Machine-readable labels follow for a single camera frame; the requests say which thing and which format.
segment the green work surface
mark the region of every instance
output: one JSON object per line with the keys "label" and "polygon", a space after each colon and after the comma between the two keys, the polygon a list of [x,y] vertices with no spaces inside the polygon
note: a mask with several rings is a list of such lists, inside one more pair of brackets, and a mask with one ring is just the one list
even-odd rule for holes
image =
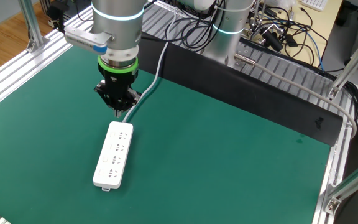
{"label": "green work surface", "polygon": [[[134,88],[153,78],[140,71]],[[328,145],[167,80],[131,120],[120,188],[95,187],[117,121],[93,91],[100,79],[96,56],[72,48],[0,103],[8,221],[311,223]]]}

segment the white power strip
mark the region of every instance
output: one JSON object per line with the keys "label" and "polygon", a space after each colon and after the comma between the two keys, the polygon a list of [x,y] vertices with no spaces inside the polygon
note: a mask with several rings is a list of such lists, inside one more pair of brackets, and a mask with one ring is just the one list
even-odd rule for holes
{"label": "white power strip", "polygon": [[133,132],[131,124],[115,121],[110,123],[93,175],[93,184],[103,191],[117,189],[121,185]]}

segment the blue cable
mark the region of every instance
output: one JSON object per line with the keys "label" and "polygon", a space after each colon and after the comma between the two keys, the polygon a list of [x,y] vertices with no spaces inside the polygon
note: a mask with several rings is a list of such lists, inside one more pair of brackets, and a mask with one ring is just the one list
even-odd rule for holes
{"label": "blue cable", "polygon": [[[270,17],[268,17],[268,16],[265,16],[265,15],[264,15],[264,17],[266,17],[267,19],[273,21],[274,24],[278,25],[276,22],[274,22],[274,19],[272,19],[272,18],[270,18]],[[323,71],[325,71],[325,70],[324,70],[324,67],[323,67],[323,61],[321,60],[320,51],[318,50],[318,46],[317,46],[317,43],[316,43],[316,41],[314,40],[314,38],[312,38],[312,36],[311,36],[306,30],[304,30],[304,28],[302,28],[302,27],[299,26],[298,24],[294,24],[294,25],[296,25],[296,26],[298,26],[299,28],[301,28],[303,32],[306,32],[306,34],[308,34],[308,36],[310,37],[310,39],[313,41],[313,43],[314,43],[314,45],[316,46],[316,49],[317,49],[317,55],[318,55],[318,60],[320,61],[321,69],[322,69]]]}

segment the white cable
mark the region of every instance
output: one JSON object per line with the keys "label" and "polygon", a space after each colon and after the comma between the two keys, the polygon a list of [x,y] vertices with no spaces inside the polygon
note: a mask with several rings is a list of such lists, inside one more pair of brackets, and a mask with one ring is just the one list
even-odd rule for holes
{"label": "white cable", "polygon": [[246,11],[246,10],[250,9],[253,5],[254,5],[254,2],[252,2],[250,6],[244,8],[244,9],[224,9],[224,8],[217,7],[217,6],[215,6],[214,8],[222,10],[222,11],[226,11],[226,12],[242,12],[242,11]]}
{"label": "white cable", "polygon": [[326,99],[325,97],[321,96],[320,94],[315,93],[314,91],[309,90],[308,88],[306,88],[306,87],[304,87],[304,86],[302,86],[300,84],[297,84],[297,83],[295,83],[295,82],[293,82],[291,80],[287,80],[286,78],[281,77],[280,75],[277,75],[276,73],[274,73],[274,72],[270,71],[269,69],[259,65],[258,63],[255,63],[255,67],[262,69],[263,71],[267,72],[269,75],[271,75],[273,77],[276,77],[281,81],[287,82],[287,83],[289,83],[289,84],[291,84],[291,85],[293,85],[293,86],[295,86],[295,87],[297,87],[297,88],[299,88],[299,89],[301,89],[301,90],[303,90],[305,92],[308,92],[309,94],[319,98],[320,100],[322,100],[322,101],[330,104],[331,106],[335,107],[336,109],[338,109],[340,112],[342,112],[347,117],[347,119],[352,124],[352,136],[351,136],[351,138],[353,138],[356,135],[356,132],[357,132],[356,122],[354,122],[354,119],[353,119],[352,115],[350,115],[345,109],[343,109],[342,107],[340,107],[336,103],[332,102],[331,100]]}
{"label": "white cable", "polygon": [[[171,24],[168,27],[168,34],[167,34],[167,40],[169,40],[169,31],[171,30],[171,26],[173,25],[173,23],[176,21],[177,19],[177,9],[175,8],[175,11],[173,12],[173,19]],[[135,109],[135,107],[137,105],[139,105],[139,103],[142,101],[143,97],[147,95],[147,93],[154,87],[154,85],[156,84],[157,80],[158,80],[158,76],[160,75],[160,67],[161,67],[161,63],[162,63],[162,58],[164,56],[165,50],[168,47],[168,42],[165,43],[164,48],[162,49],[161,55],[160,55],[160,60],[158,61],[158,65],[157,65],[157,71],[155,72],[155,77],[154,80],[152,82],[152,84],[144,91],[144,93],[142,94],[142,96],[140,96],[139,101],[137,102],[137,104],[133,107],[131,107],[131,109],[128,111],[128,113],[125,115],[124,119],[122,120],[123,123],[126,123],[129,115],[133,112],[133,110]]]}

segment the gray cable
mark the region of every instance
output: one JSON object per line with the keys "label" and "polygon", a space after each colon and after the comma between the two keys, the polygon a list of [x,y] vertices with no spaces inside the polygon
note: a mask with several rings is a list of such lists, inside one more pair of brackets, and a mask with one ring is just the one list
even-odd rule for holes
{"label": "gray cable", "polygon": [[335,107],[336,109],[338,109],[340,112],[342,112],[347,117],[347,119],[352,124],[352,136],[351,136],[351,138],[353,138],[356,135],[356,132],[357,132],[356,122],[354,121],[352,115],[350,115],[345,109],[341,108],[339,105],[337,105],[336,103],[332,102],[329,99],[326,99],[325,97],[321,96],[320,94],[315,93],[314,91],[309,90],[308,88],[306,88],[306,87],[304,87],[304,86],[302,86],[300,84],[297,84],[297,83],[295,83],[295,82],[293,82],[291,80],[287,80],[286,78],[281,77],[280,75],[277,75],[276,73],[274,73],[274,72],[270,71],[269,69],[259,65],[258,63],[255,63],[254,65],[257,68],[262,69],[264,72],[268,73],[269,75],[271,75],[271,76],[273,76],[275,78],[278,78],[281,81],[287,82],[287,83],[289,83],[289,84],[291,84],[291,85],[293,85],[293,86],[295,86],[295,87],[297,87],[297,88],[299,88],[299,89],[301,89],[301,90],[303,90],[303,91],[305,91],[305,92],[307,92],[307,93],[319,98],[320,100],[330,104],[331,106]]}

